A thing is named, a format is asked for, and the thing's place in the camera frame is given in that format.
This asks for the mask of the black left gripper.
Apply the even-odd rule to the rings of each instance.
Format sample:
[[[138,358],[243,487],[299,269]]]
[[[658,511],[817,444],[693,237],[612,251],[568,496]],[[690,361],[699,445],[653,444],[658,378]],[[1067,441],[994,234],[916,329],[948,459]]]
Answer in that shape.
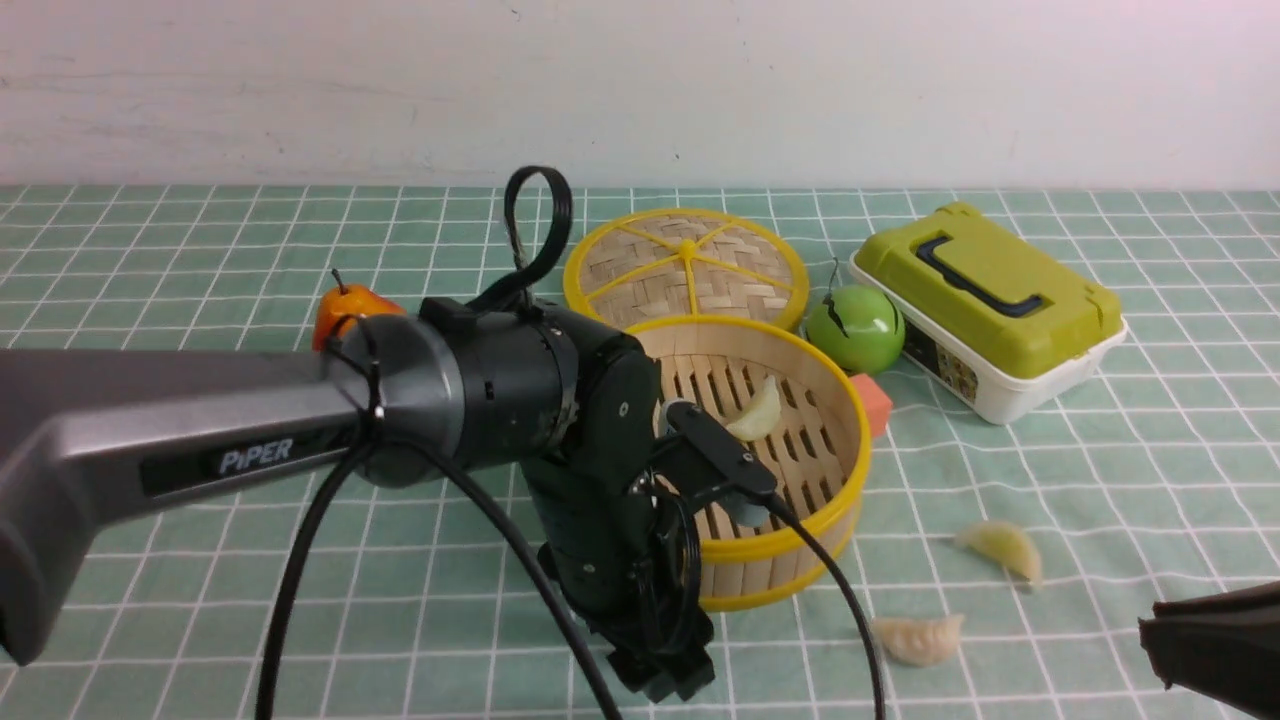
[[[716,679],[700,605],[701,543],[684,501],[652,479],[657,365],[608,325],[562,325],[576,360],[576,418],[522,462],[545,534],[539,560],[605,641],[622,685],[653,703],[690,701]]]

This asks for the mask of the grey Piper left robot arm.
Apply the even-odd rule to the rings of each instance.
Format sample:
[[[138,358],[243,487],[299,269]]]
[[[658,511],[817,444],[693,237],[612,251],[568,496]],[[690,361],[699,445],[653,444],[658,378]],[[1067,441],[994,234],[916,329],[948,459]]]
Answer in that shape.
[[[516,462],[547,542],[527,557],[659,702],[714,680],[654,471],[660,374],[557,304],[351,322],[335,352],[3,352],[3,650],[45,650],[106,527],[342,462],[383,488]]]

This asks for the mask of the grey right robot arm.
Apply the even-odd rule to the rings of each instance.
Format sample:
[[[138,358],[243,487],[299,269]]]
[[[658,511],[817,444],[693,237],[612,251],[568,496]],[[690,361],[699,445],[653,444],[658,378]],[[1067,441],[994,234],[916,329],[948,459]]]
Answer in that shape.
[[[1279,584],[1156,602],[1140,647],[1166,691],[1179,685],[1256,719],[1279,717]]]

